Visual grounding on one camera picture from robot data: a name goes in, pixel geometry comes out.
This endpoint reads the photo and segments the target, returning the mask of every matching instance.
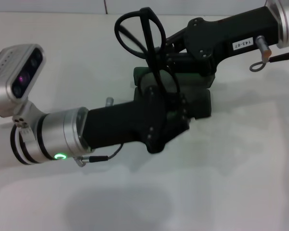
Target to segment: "white wall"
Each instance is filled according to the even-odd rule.
[[[265,0],[106,0],[108,13],[151,7],[156,14],[233,15],[263,6]],[[104,0],[0,0],[0,11],[105,13]]]
[[[0,11],[105,13],[104,0],[0,0]]]

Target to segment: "black band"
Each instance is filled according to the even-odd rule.
[[[38,143],[39,143],[39,148],[42,151],[42,153],[44,154],[44,156],[49,159],[49,160],[56,160],[55,158],[53,158],[51,155],[49,155],[49,153],[47,152],[45,146],[44,146],[44,142],[43,142],[43,137],[42,137],[42,127],[43,127],[43,121],[45,119],[45,117],[47,116],[43,115],[38,122],[38,126],[37,126],[37,138],[38,138]]]
[[[21,136],[21,134],[19,134],[19,144],[20,144],[20,147],[21,147],[21,150],[23,151],[23,154],[25,156],[25,158],[27,158],[28,161],[32,162],[33,164],[40,164],[39,162],[37,162],[36,160],[34,160],[32,158],[32,156],[30,156],[27,148],[26,148],[26,145],[23,141],[23,137]]]
[[[15,143],[16,128],[17,128],[16,125],[14,125],[13,128],[12,128],[12,131],[11,131],[11,135],[10,135],[10,143],[11,143],[12,151],[13,151],[16,159],[17,159],[20,163],[22,163],[23,165],[30,165],[30,164],[28,164],[26,161],[24,161],[24,160],[21,158],[21,156],[20,156],[20,154],[19,154],[19,152],[18,152],[18,150],[17,150],[17,148],[16,148],[16,143]]]

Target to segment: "label sticker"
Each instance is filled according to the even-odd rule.
[[[234,42],[232,44],[234,51],[238,50],[238,49],[242,49],[244,47],[249,47],[249,46],[252,46],[252,45],[254,45],[253,38],[248,38],[248,39],[245,39],[245,40],[242,40],[242,41],[239,41],[239,42]]]

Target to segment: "silver camera housing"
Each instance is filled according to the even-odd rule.
[[[24,65],[35,49],[42,54],[42,62],[32,77],[21,98],[17,98],[12,91],[12,84],[16,81]],[[44,50],[38,44],[22,44],[11,46],[0,52],[0,116],[10,117],[14,109],[24,103],[37,77],[45,64]]]

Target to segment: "green led light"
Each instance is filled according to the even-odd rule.
[[[66,155],[63,155],[62,153],[58,153],[54,156],[54,158],[56,160],[64,160],[64,159],[66,159]]]

